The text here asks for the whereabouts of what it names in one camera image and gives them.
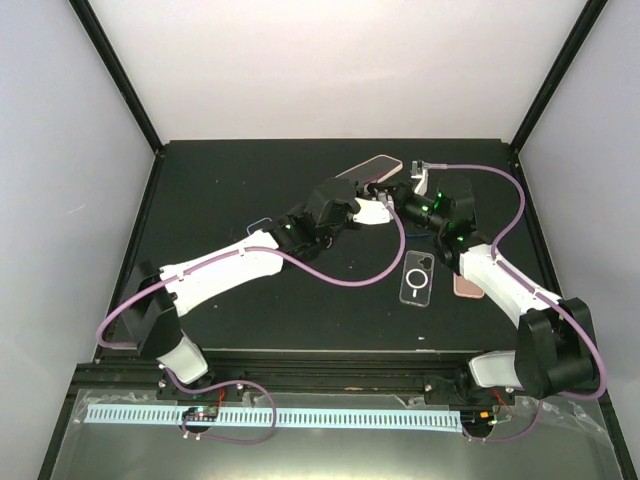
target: black table surface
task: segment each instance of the black table surface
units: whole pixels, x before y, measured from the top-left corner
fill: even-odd
[[[181,263],[246,236],[254,221],[304,203],[313,188],[375,155],[404,161],[484,164],[508,170],[499,140],[224,140],[168,144],[144,226],[136,263]],[[511,220],[518,195],[501,177],[459,172],[473,186],[479,229],[494,238]],[[429,178],[433,196],[442,172]],[[393,224],[345,231],[312,265],[356,280],[383,270],[398,247]],[[435,254],[430,238],[409,238],[407,250]],[[501,244],[502,253],[540,282],[524,223]],[[182,318],[185,332],[204,349],[467,351],[515,347],[511,322],[485,296],[453,293],[453,274],[436,262],[426,308],[398,298],[402,267],[381,282],[357,289],[326,284],[296,269],[243,284]],[[118,325],[115,339],[127,337]]]

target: clear phone case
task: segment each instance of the clear phone case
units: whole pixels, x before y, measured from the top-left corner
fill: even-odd
[[[400,301],[407,305],[426,307],[431,299],[435,258],[430,253],[409,250],[404,258]]]

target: red wire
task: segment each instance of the red wire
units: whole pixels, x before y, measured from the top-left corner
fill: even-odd
[[[493,393],[493,396],[498,399],[498,402],[500,402],[501,405],[504,405],[505,407],[507,407],[507,410],[509,410],[509,413],[513,413],[513,410],[511,410],[511,407],[507,405],[507,402],[505,402],[502,399],[502,397],[500,396],[500,392],[498,392],[498,390],[496,390],[495,388],[492,388],[491,392]]]
[[[224,400],[224,388],[220,389],[220,396],[218,397],[218,404],[216,405],[218,408],[222,405],[222,400]]]

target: white wall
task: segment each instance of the white wall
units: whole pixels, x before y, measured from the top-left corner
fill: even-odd
[[[160,138],[510,141],[585,0],[92,0]]]
[[[527,142],[523,165],[565,295],[591,307],[640,467],[640,2],[609,2]]]
[[[36,478],[153,155],[65,0],[0,2],[0,476]]]

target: pink smartphone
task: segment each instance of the pink smartphone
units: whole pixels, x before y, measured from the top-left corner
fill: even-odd
[[[368,183],[384,182],[400,170],[402,170],[402,160],[388,155],[378,155],[336,175],[336,178],[346,178],[365,186]]]
[[[453,293],[463,298],[484,297],[484,291],[479,286],[455,273],[453,274]]]

